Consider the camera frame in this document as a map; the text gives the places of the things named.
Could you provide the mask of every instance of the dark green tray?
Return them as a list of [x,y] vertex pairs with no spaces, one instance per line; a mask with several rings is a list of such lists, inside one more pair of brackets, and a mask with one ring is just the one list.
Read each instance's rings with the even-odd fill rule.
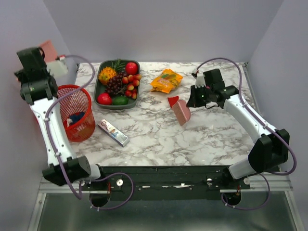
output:
[[[132,98],[128,98],[128,104],[126,105],[104,105],[104,104],[100,104],[97,102],[97,98],[100,94],[104,93],[105,92],[105,89],[106,89],[106,86],[104,86],[103,84],[101,84],[101,82],[98,80],[98,75],[100,74],[100,72],[107,66],[111,66],[111,62],[114,62],[116,60],[108,60],[108,61],[105,61],[103,62],[101,65],[100,65],[100,68],[98,70],[98,73],[97,73],[97,77],[96,77],[96,84],[95,84],[95,91],[94,91],[94,102],[99,105],[101,108],[104,108],[104,109],[113,109],[113,110],[122,110],[122,109],[129,109],[129,108],[132,108],[136,105],[137,103],[137,100],[139,99],[139,91],[140,91],[140,85],[138,86],[138,90],[137,90],[137,98],[136,100],[133,100]],[[137,64],[138,66],[138,72],[137,74],[140,74],[140,65],[138,62],[134,61],[134,60],[121,60],[121,62],[124,62],[125,65],[129,62],[133,62],[135,64]]]

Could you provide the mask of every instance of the orange snack bag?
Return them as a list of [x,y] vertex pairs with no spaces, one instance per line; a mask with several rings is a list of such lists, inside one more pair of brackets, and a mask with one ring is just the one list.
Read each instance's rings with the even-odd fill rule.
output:
[[180,85],[182,79],[183,77],[181,75],[170,69],[165,69],[152,81],[151,85],[153,89],[151,91],[161,91],[169,94]]

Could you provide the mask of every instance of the white wall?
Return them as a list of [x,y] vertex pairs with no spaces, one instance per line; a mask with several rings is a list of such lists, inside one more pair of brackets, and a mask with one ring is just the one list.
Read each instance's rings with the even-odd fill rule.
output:
[[[308,229],[308,1],[284,0],[248,66],[266,120],[286,128],[298,167],[290,176]],[[289,161],[284,169],[290,169]]]
[[92,61],[248,61],[283,0],[44,0],[69,50]]
[[39,127],[19,95],[13,73],[22,66],[16,52],[48,39],[59,53],[68,48],[42,0],[1,0],[0,31],[0,230],[23,231],[47,156]]

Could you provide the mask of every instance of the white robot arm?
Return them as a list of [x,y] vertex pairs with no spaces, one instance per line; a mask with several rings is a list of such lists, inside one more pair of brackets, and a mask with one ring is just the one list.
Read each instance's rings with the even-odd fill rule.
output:
[[[43,176],[59,186],[67,184],[67,180],[74,182],[100,178],[101,174],[97,165],[90,165],[85,156],[76,156],[61,120],[60,105],[56,103],[58,87],[55,77],[66,74],[65,61],[59,58],[56,61],[45,63],[44,53],[41,54],[41,51],[42,49],[37,47],[19,51],[17,55],[24,68],[15,75],[21,82],[20,95],[30,105],[45,141],[49,168],[43,171]],[[51,106],[54,107],[46,118]]]
[[246,100],[241,100],[236,87],[226,87],[219,69],[204,72],[203,76],[197,76],[196,73],[193,76],[196,84],[191,86],[187,107],[201,107],[216,102],[242,125],[255,144],[245,159],[225,169],[223,178],[226,182],[268,171],[287,161],[288,149],[277,137],[288,144],[289,133],[284,129],[277,130],[266,122]]

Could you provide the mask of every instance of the marble table surface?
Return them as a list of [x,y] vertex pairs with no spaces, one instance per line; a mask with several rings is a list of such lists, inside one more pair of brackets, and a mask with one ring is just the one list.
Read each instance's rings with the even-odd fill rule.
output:
[[[178,166],[231,165],[244,159],[253,146],[246,131],[225,110],[191,109],[190,121],[181,127],[170,108],[167,97],[188,100],[191,72],[199,63],[140,62],[142,80],[136,106],[127,110],[105,110],[92,102],[96,123],[103,118],[126,134],[130,142],[123,148],[96,127],[86,141],[72,143],[78,156],[87,156],[91,164],[101,166]],[[94,63],[96,72],[100,63]],[[164,69],[181,74],[180,87],[170,94],[150,92],[151,81]],[[219,68],[226,86],[239,84],[237,69],[228,63],[209,63],[200,71]],[[88,64],[81,64],[76,85],[81,86],[91,76]],[[94,95],[95,79],[86,87]],[[252,97],[243,75],[243,95],[252,105]]]

